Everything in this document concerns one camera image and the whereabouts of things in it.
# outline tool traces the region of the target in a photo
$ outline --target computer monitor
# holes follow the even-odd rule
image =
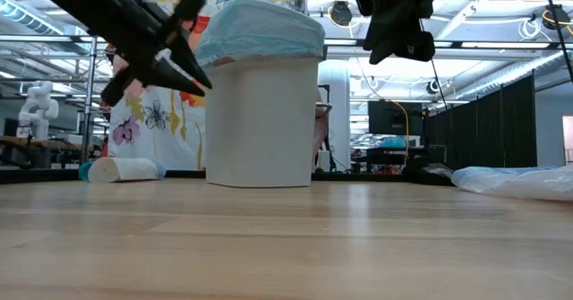
[[[410,135],[423,136],[423,106],[420,103],[400,103],[408,113]],[[368,133],[406,135],[404,111],[389,101],[368,102]]]

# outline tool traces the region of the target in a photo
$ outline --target white pillar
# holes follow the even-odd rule
[[[319,64],[319,85],[330,85],[330,148],[334,158],[346,168],[350,168],[349,80],[347,60],[330,59]],[[337,168],[344,170],[338,163]]]

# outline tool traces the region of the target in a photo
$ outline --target black curtain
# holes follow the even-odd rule
[[[426,141],[430,146],[446,147],[448,157],[443,161],[452,168],[534,167],[537,165],[534,89],[534,78],[530,76],[476,101],[428,117]]]

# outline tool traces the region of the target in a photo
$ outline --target white trash can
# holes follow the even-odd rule
[[[230,22],[235,31],[225,28]],[[205,32],[200,62],[232,62],[206,69],[213,84],[205,115],[207,181],[310,185],[323,28],[274,4],[235,0]]]

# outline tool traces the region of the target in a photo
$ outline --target white robot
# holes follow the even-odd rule
[[[47,139],[48,120],[57,118],[59,106],[54,99],[50,98],[53,89],[50,81],[36,81],[35,86],[28,88],[26,103],[21,107],[18,114],[18,138],[28,138],[33,135],[36,139]]]

